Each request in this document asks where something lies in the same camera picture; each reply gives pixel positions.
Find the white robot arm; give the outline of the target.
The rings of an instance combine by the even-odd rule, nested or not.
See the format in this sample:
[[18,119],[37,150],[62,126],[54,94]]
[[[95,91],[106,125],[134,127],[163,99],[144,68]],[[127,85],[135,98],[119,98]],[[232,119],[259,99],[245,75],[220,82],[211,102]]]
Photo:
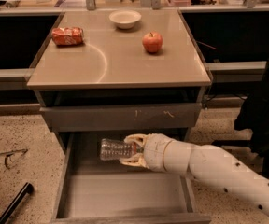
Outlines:
[[190,175],[252,203],[269,216],[269,179],[258,175],[224,149],[182,142],[160,133],[131,134],[124,142],[134,153],[129,158],[121,158],[121,164],[153,172]]

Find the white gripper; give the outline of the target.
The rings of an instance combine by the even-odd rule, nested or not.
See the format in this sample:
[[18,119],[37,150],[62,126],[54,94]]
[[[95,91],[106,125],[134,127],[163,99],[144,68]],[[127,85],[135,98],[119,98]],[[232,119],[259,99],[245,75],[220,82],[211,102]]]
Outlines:
[[127,144],[137,144],[144,147],[142,154],[135,154],[130,158],[120,158],[120,163],[127,166],[148,168],[154,172],[166,172],[164,165],[164,153],[168,145],[173,142],[169,138],[160,133],[153,134],[130,134],[124,138]]

